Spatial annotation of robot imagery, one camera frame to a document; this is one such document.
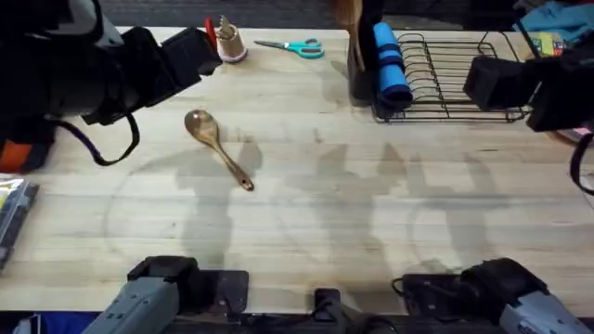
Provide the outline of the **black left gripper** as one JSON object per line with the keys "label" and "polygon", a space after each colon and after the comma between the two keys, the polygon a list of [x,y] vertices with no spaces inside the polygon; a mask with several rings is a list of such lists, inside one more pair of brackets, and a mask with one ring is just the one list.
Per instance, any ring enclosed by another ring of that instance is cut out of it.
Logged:
{"label": "black left gripper", "polygon": [[134,27],[122,39],[122,45],[107,50],[107,93],[96,110],[83,116],[87,124],[109,125],[157,105],[222,65],[209,35],[195,27],[160,42],[151,30]]}

